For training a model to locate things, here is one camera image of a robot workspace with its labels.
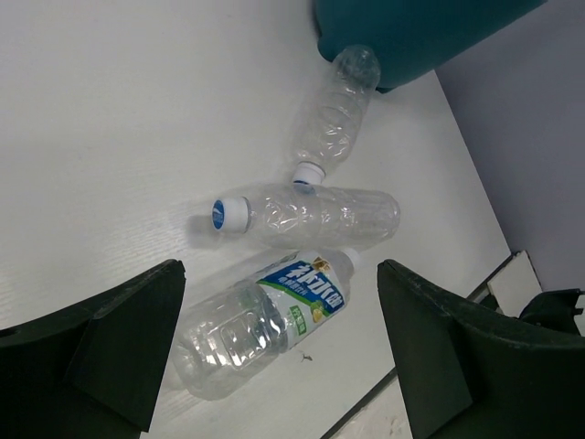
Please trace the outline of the green label plastic bottle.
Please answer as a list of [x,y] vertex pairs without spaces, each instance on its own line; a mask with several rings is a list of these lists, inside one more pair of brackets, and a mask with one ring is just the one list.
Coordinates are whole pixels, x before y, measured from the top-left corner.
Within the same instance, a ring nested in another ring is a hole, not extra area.
[[207,401],[241,388],[349,302],[355,249],[288,254],[180,316],[170,360],[179,382]]

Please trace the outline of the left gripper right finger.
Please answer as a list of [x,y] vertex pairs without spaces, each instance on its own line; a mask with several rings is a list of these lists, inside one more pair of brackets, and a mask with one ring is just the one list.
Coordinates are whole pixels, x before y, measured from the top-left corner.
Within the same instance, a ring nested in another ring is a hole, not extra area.
[[416,438],[581,438],[584,339],[505,316],[404,265],[378,296]]

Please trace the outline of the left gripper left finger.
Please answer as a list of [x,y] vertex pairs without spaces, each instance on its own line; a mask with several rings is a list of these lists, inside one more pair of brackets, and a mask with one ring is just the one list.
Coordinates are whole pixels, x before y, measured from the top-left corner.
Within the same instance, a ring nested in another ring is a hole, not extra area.
[[138,438],[149,431],[186,287],[167,260],[1,332],[4,438]]

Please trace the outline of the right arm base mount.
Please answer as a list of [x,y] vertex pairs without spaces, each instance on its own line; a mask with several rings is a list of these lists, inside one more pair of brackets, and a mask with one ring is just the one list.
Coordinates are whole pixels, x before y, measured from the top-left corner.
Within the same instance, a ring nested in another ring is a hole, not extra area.
[[486,288],[501,314],[584,337],[584,291],[545,291],[526,251],[512,255],[487,280]]

